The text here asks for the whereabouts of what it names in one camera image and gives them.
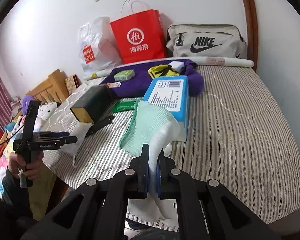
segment plastic bag handle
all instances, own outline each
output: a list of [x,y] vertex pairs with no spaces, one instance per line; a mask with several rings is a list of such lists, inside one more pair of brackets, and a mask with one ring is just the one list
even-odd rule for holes
[[134,12],[133,9],[132,9],[132,5],[133,5],[133,3],[135,3],[135,2],[138,2],[138,3],[140,3],[141,5],[146,5],[147,10],[150,10],[149,5],[147,5],[146,3],[142,2],[142,1],[136,0],[136,1],[133,1],[133,2],[130,4],[130,9],[131,9],[131,11],[132,11],[132,14],[137,13],[137,12]]
[[123,5],[122,5],[122,8],[121,8],[121,12],[120,12],[120,18],[122,18],[122,10],[123,10],[123,7],[124,7],[124,5],[126,4],[127,1],[128,1],[127,6],[129,6],[129,2],[130,2],[131,0],[125,0],[125,1],[124,1]]

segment hi logo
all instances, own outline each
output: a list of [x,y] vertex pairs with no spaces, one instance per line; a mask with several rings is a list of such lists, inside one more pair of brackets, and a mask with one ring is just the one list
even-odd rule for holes
[[127,40],[132,44],[132,45],[138,45],[141,42],[143,42],[143,39],[145,38],[143,31],[138,29],[138,28],[133,28],[130,31],[128,31],[127,34]]
[[[192,53],[199,53],[201,51],[207,50],[207,49],[211,49],[213,47],[216,46],[220,46],[221,44],[218,45],[213,45],[215,38],[209,38],[209,37],[197,37],[195,39],[195,42],[192,43],[191,47],[190,47],[190,51]],[[202,48],[195,48],[194,46],[205,46]]]

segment striped bedsheet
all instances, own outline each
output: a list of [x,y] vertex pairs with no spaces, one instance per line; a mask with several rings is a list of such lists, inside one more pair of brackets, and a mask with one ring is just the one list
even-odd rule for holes
[[[278,104],[250,68],[199,66],[204,92],[190,98],[186,142],[173,142],[177,168],[193,178],[218,179],[264,222],[271,223],[300,208],[300,156]],[[71,132],[77,120],[70,111],[91,86],[82,84],[53,114],[42,130]],[[46,151],[44,163],[72,188],[88,178],[109,179],[129,167],[132,156],[118,143],[132,111],[115,113],[114,123],[84,140],[72,157],[60,150]],[[154,227],[127,212],[127,218]]]

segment handle of bag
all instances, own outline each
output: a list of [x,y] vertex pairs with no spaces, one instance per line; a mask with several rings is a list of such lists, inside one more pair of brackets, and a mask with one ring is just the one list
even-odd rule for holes
[[137,2],[137,3],[141,4],[141,5],[146,5],[147,10],[150,10],[149,5],[147,5],[145,2],[136,0],[136,1],[133,1],[133,2],[130,4],[130,9],[131,9],[131,11],[132,11],[132,14],[140,12],[140,11],[133,11],[132,5],[133,5],[133,3],[135,3],[135,2]]
[[129,13],[128,15],[140,12],[140,11],[133,11],[132,5],[133,5],[133,3],[136,3],[136,2],[141,4],[141,5],[146,5],[147,10],[150,10],[149,5],[147,5],[146,3],[142,2],[142,1],[136,0],[136,1],[133,1],[132,3],[130,3],[130,2],[131,2],[131,0],[125,0],[124,1],[123,5],[122,5],[122,8],[121,8],[121,12],[120,12],[120,18],[122,18],[123,7],[126,3],[127,3],[127,6],[128,6],[128,13]]
[[125,0],[124,1],[124,3],[123,3],[123,5],[122,5],[122,7],[121,7],[121,12],[120,12],[120,18],[122,18],[122,10],[123,10],[123,7],[124,7],[124,5],[126,4],[126,2],[128,2],[127,3],[127,6],[129,7],[129,2],[130,2],[131,0]]

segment person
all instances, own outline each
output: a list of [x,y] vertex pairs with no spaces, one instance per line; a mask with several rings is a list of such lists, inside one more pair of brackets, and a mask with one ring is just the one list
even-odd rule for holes
[[19,185],[18,168],[25,166],[25,176],[36,180],[44,165],[43,157],[43,152],[39,152],[38,159],[27,164],[20,154],[10,153],[6,176],[2,181],[4,192],[0,199],[0,240],[20,239],[36,223],[30,209],[28,189]]

